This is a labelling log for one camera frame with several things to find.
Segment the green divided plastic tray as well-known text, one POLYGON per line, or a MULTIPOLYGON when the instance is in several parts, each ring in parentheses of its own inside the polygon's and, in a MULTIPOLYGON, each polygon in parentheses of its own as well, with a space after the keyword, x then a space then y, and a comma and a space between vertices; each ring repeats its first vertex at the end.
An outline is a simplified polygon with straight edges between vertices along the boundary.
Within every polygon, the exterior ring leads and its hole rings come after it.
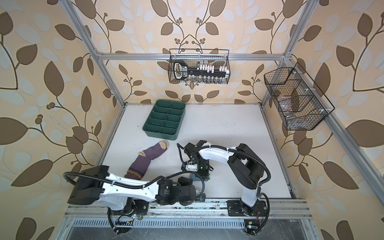
POLYGON ((148 137, 175 141, 185 116, 186 104, 157 100, 142 130, 148 137))

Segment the purple sock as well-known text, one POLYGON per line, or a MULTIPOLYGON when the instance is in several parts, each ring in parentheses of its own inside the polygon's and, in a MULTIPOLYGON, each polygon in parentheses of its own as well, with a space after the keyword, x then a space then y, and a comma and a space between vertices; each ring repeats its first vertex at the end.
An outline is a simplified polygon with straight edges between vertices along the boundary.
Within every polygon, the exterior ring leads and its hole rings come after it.
POLYGON ((166 140, 158 142, 156 145, 138 153, 136 160, 130 165, 125 178, 141 180, 148 170, 152 160, 159 158, 167 151, 169 144, 166 140))

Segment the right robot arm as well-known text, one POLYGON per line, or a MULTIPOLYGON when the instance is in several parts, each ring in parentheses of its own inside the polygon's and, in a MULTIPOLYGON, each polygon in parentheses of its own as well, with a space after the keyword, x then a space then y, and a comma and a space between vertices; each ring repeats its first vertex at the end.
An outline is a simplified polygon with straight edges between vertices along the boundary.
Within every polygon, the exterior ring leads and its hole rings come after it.
POLYGON ((255 222, 245 225, 244 231, 250 236, 257 235, 270 215, 270 200, 262 192, 263 185, 271 180, 271 172, 266 164, 246 144, 227 148, 201 140, 195 145, 188 143, 184 147, 177 144, 177 148, 182 171, 189 172, 192 178, 201 180, 203 184, 214 170, 211 161, 230 167, 243 190, 239 201, 227 202, 229 215, 256 217, 255 222))

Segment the blue orange striped sock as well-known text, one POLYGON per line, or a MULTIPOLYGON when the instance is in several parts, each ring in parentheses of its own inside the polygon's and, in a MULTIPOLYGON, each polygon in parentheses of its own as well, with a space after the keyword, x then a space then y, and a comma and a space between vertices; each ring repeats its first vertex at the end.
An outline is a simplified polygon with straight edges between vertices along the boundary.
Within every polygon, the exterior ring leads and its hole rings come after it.
POLYGON ((200 182, 202 180, 201 176, 197 173, 190 173, 190 179, 192 181, 200 182))

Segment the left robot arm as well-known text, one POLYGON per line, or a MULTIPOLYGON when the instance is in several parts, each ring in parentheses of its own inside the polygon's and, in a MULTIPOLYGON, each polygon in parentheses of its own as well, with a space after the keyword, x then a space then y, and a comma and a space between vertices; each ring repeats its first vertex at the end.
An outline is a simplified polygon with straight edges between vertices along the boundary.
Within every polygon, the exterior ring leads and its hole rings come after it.
POLYGON ((136 219, 144 215, 150 203, 161 206, 179 203, 182 206, 204 202, 203 190, 196 190, 185 172, 159 176, 145 182, 110 174, 108 166, 97 166, 81 173, 65 172, 64 179, 74 186, 68 199, 70 205, 88 206, 95 202, 105 205, 110 227, 120 235, 130 231, 122 217, 136 219))

